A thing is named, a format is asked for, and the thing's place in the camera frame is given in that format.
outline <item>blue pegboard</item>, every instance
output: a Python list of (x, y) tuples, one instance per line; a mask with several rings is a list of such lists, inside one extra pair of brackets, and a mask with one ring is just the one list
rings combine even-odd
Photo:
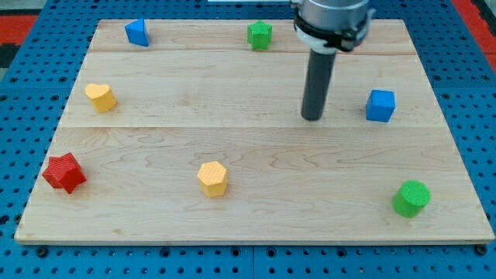
[[(371, 0), (403, 19), (496, 227), (496, 77), (450, 1)], [(99, 19), (291, 19), (289, 5), (49, 0), (0, 83), (0, 277), (496, 277), (496, 245), (62, 247), (13, 240)]]

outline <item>red surface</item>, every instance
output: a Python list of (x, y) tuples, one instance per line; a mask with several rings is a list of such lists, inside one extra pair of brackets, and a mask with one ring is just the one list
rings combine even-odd
[(496, 37), (489, 31), (487, 22), (481, 18), (479, 9), (470, 0), (452, 0), (452, 2), (480, 49), (486, 55), (487, 61), (496, 71)]
[(69, 194), (76, 186), (86, 181), (81, 166), (72, 153), (62, 157), (49, 157), (48, 168), (42, 175), (53, 188), (64, 188)]
[(37, 15), (0, 15), (0, 45), (22, 45), (36, 19)]

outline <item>green block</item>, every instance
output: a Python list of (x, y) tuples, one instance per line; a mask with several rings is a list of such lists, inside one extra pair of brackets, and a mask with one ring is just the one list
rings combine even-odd
[(413, 218), (429, 203), (429, 189), (420, 181), (406, 181), (393, 197), (394, 210), (401, 216)]
[(248, 43), (251, 43), (252, 50), (267, 50), (272, 42), (272, 25), (259, 20), (248, 25)]

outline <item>green cylinder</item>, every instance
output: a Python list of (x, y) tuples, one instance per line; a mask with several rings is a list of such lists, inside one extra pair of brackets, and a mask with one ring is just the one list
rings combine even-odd
[(413, 218), (429, 203), (429, 189), (420, 181), (406, 181), (393, 197), (394, 210), (401, 216)]

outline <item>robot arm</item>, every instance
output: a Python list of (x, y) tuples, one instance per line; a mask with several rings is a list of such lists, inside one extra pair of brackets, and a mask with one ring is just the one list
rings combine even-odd
[(375, 10), (369, 0), (291, 0), (295, 8), (294, 29), (310, 48), (301, 115), (321, 118), (336, 51), (351, 51), (369, 29)]

